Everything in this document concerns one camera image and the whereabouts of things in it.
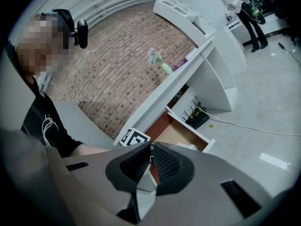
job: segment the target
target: red brick wall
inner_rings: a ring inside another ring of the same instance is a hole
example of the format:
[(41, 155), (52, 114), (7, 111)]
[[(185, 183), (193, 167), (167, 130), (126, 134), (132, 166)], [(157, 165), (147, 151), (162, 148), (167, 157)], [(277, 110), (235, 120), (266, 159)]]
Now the red brick wall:
[(128, 8), (89, 31), (88, 47), (53, 77), (47, 93), (54, 100), (76, 101), (107, 135), (115, 138), (127, 118), (167, 77), (161, 65), (147, 62), (154, 47), (175, 66), (195, 46), (167, 20), (152, 12), (153, 3)]

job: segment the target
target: gray floor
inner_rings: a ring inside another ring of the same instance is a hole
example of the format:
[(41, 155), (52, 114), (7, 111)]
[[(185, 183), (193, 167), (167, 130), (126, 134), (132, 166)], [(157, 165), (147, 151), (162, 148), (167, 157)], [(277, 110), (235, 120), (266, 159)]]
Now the gray floor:
[[(269, 46), (251, 53), (246, 47), (247, 69), (235, 76), (239, 95), (232, 112), (208, 111), (222, 120), (286, 134), (301, 134), (301, 66), (281, 42), (301, 61), (300, 46), (277, 35)], [(198, 129), (216, 143), (209, 153), (219, 156), (259, 182), (272, 196), (291, 187), (301, 169), (301, 137), (260, 133), (209, 120)], [(267, 154), (276, 161), (260, 159)], [(288, 163), (286, 169), (275, 164)]]

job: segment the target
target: black t-shirt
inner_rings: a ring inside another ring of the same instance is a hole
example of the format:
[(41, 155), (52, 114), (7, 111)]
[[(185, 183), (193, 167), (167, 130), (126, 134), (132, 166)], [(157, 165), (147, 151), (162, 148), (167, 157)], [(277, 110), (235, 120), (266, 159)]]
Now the black t-shirt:
[(74, 149), (83, 143), (73, 140), (68, 135), (52, 100), (39, 89), (35, 78), (34, 84), (30, 84), (24, 77), (16, 49), (10, 42), (6, 50), (16, 70), (36, 96), (23, 122), (22, 131), (35, 136), (45, 146), (55, 147), (61, 157), (70, 156)]

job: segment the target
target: man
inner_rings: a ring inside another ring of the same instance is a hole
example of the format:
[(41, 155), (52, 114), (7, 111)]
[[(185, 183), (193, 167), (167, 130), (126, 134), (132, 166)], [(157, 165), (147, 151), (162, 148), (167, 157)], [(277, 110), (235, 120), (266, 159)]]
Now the man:
[[(252, 53), (259, 49), (264, 49), (268, 45), (268, 41), (266, 37), (264, 36), (264, 33), (262, 32), (260, 26), (254, 21), (248, 14), (252, 14), (251, 10), (247, 6), (247, 4), (243, 0), (222, 0), (225, 5), (227, 6), (228, 10), (234, 11), (235, 14), (240, 18), (241, 22), (244, 24), (244, 26), (247, 28), (251, 41), (253, 44), (253, 49), (251, 50)], [(261, 43), (261, 47), (259, 47), (258, 40), (256, 38), (256, 35), (253, 31), (253, 28), (251, 24), (254, 26), (258, 39)]]
[(100, 153), (106, 150), (72, 139), (64, 128), (51, 99), (39, 89), (40, 72), (58, 71), (67, 65), (74, 44), (74, 21), (68, 10), (37, 14), (24, 28), (16, 46), (6, 46), (16, 70), (36, 98), (24, 120), (22, 131), (37, 137), (45, 146), (57, 148), (62, 157)]

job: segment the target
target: flower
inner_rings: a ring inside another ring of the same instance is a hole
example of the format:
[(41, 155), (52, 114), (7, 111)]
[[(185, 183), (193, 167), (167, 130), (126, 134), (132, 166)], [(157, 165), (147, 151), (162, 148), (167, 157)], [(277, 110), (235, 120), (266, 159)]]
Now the flower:
[(149, 51), (147, 52), (147, 55), (148, 55), (148, 62), (151, 63), (152, 65), (155, 65), (155, 64), (159, 64), (162, 62), (162, 56), (159, 52), (155, 51), (155, 48), (154, 47), (151, 47), (149, 49)]

